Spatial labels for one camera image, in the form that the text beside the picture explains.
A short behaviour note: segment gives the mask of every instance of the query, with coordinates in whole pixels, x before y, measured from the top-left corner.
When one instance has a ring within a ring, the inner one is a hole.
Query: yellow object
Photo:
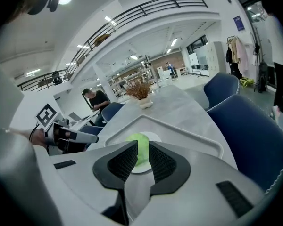
[[[248,85],[252,85],[254,83],[254,80],[246,77],[242,77],[242,79],[240,79],[240,82],[242,84],[242,87],[245,88]]]

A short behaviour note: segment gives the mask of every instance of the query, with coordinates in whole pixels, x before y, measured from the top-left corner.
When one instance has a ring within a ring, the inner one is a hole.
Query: balcony railing
[[[59,70],[47,74],[43,74],[38,77],[34,77],[31,80],[25,81],[19,85],[20,90],[28,91],[41,91],[43,89],[49,88],[51,86],[59,85],[70,80],[73,74],[69,73],[67,69]]]
[[[152,0],[145,2],[134,8],[131,8],[116,17],[112,18],[110,22],[104,24],[99,28],[78,50],[76,55],[71,60],[68,71],[73,72],[79,67],[85,58],[93,52],[95,47],[99,46],[105,39],[112,36],[121,27],[150,14],[167,9],[180,9],[184,7],[208,7],[204,0]]]

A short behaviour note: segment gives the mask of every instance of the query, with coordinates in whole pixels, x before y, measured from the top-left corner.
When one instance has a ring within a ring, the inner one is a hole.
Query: floor
[[[210,78],[205,76],[198,78],[197,75],[185,75],[174,81],[173,84],[193,97],[203,108],[208,108],[208,99],[203,91],[203,87],[209,80]],[[254,92],[253,87],[242,88],[240,86],[240,95],[253,101],[267,114],[271,113],[275,97],[274,92],[258,93],[258,90]]]

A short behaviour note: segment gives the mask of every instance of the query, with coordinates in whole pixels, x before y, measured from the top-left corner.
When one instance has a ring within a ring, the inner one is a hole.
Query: whiteboard
[[[192,65],[192,66],[199,65],[199,62],[198,62],[198,58],[197,58],[196,53],[190,54],[190,55],[189,55],[189,58],[190,58],[190,62],[191,62],[191,65]]]

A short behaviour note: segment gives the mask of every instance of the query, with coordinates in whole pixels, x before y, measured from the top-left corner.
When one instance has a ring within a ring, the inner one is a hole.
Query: blue sign
[[[234,21],[236,23],[238,31],[241,31],[241,30],[245,29],[240,16],[234,17]]]

